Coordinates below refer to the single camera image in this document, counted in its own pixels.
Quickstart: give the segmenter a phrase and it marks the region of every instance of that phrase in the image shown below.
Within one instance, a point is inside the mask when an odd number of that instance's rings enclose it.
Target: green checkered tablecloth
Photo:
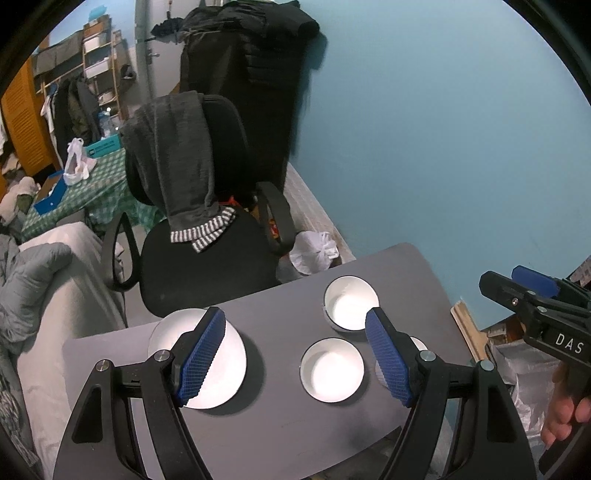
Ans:
[[[106,231],[109,222],[121,212],[127,213],[132,225],[142,225],[146,232],[164,218],[156,207],[138,202],[129,191],[122,148],[98,158],[90,177],[68,187],[55,210],[39,215],[31,207],[22,227],[22,240],[51,230],[58,221],[83,208],[97,233]]]

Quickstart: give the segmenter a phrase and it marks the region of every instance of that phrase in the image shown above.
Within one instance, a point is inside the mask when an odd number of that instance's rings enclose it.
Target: wooden louvered door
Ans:
[[[59,167],[47,123],[41,117],[43,96],[35,95],[31,58],[18,71],[2,97],[2,113],[14,150],[25,173],[33,176],[45,167]]]

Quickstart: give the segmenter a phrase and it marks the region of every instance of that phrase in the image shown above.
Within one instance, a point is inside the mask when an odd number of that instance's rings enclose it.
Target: plastic bottle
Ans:
[[[110,137],[115,133],[115,126],[113,125],[113,120],[111,120],[111,114],[109,112],[99,112],[99,126],[103,138]]]

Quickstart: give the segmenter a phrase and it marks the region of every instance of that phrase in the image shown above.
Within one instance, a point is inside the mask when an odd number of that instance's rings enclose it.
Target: white dish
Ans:
[[[423,350],[428,350],[424,343],[421,340],[415,337],[411,337],[411,340],[418,348],[418,351],[421,352]],[[378,363],[375,363],[375,376],[378,377],[378,382],[380,382],[384,387],[388,388],[388,384],[386,383],[386,379],[384,378],[384,373],[382,369],[379,367]]]
[[[324,292],[324,311],[335,325],[345,330],[363,330],[365,316],[374,307],[379,307],[378,295],[359,277],[339,277]]]
[[[158,350],[170,350],[183,333],[194,330],[203,315],[203,309],[186,309],[163,318],[150,337],[148,356]],[[232,324],[226,321],[226,335],[213,357],[199,395],[189,400],[187,407],[202,410],[226,403],[242,385],[245,374],[244,343]]]
[[[359,351],[340,338],[325,338],[312,345],[301,359],[300,379],[316,400],[343,401],[353,395],[365,369]]]

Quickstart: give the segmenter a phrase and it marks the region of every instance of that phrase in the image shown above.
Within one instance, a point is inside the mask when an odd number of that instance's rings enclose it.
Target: door handle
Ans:
[[[158,58],[160,56],[160,53],[153,53],[151,48],[148,48],[148,51],[146,53],[146,63],[148,65],[152,65],[152,59],[153,58]]]

